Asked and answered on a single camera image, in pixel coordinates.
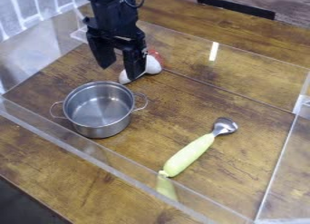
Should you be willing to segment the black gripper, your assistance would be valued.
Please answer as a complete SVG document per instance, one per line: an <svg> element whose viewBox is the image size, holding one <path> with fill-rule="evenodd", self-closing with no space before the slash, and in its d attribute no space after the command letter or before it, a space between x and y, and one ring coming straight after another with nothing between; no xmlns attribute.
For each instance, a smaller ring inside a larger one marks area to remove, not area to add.
<svg viewBox="0 0 310 224"><path fill-rule="evenodd" d="M89 0L94 12L85 18L87 41L98 65L107 69L117 61L115 48L123 50L127 77L134 81L146 71L146 34L137 26L138 9L146 0Z"/></svg>

